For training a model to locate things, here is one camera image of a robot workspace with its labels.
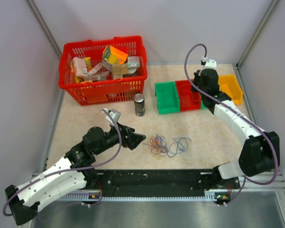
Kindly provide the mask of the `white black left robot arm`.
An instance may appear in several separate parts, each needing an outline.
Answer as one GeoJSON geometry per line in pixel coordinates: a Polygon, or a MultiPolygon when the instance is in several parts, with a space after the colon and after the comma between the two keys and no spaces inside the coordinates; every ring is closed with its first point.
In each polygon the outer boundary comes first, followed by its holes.
{"type": "Polygon", "coordinates": [[[92,164],[100,153],[115,145],[133,150],[145,139],[145,135],[119,123],[111,125],[108,132],[92,127],[82,141],[52,167],[25,184],[10,185],[5,189],[8,208],[16,225],[29,222],[47,205],[72,191],[94,188],[99,178],[92,164]]]}

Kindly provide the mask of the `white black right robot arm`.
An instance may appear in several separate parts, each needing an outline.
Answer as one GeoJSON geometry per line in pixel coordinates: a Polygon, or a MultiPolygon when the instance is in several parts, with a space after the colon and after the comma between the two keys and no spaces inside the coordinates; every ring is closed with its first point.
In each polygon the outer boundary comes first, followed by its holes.
{"type": "Polygon", "coordinates": [[[266,132],[243,114],[232,99],[220,90],[215,69],[197,70],[192,80],[192,91],[199,92],[203,105],[220,118],[242,144],[239,158],[216,166],[212,183],[223,188],[231,178],[248,180],[269,170],[278,172],[280,165],[280,141],[276,132],[266,132]]]}

